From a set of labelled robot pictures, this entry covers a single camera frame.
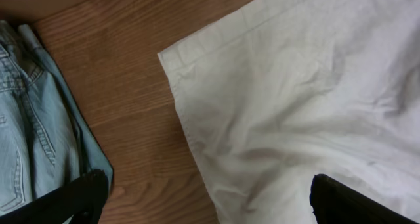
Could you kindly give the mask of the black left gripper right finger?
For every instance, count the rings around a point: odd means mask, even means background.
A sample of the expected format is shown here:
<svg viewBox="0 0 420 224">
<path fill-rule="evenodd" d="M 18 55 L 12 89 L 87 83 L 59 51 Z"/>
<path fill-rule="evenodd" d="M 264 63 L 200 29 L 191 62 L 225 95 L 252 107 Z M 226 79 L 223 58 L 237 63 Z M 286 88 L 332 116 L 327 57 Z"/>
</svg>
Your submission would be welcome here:
<svg viewBox="0 0 420 224">
<path fill-rule="evenodd" d="M 417 224 L 325 174 L 314 176 L 309 199 L 318 224 Z"/>
</svg>

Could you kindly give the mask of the beige cotton shorts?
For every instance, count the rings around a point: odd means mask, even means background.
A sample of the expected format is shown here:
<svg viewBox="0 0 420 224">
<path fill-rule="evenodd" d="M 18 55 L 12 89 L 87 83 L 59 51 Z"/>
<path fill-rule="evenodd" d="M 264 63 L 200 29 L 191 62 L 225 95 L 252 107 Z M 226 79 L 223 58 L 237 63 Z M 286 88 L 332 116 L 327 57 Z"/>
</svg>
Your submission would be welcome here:
<svg viewBox="0 0 420 224">
<path fill-rule="evenodd" d="M 254 0 L 159 60 L 220 223 L 314 223 L 319 173 L 419 221 L 419 0 Z"/>
</svg>

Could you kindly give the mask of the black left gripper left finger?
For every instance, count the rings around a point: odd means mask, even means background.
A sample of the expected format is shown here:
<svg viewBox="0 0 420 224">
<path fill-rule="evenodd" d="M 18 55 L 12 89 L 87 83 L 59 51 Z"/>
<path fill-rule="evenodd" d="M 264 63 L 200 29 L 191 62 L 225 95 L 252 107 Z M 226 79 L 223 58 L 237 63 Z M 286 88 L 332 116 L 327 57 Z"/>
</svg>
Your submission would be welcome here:
<svg viewBox="0 0 420 224">
<path fill-rule="evenodd" d="M 11 213 L 1 216 L 1 223 L 97 224 L 108 198 L 108 178 L 104 171 L 92 172 L 60 187 Z"/>
</svg>

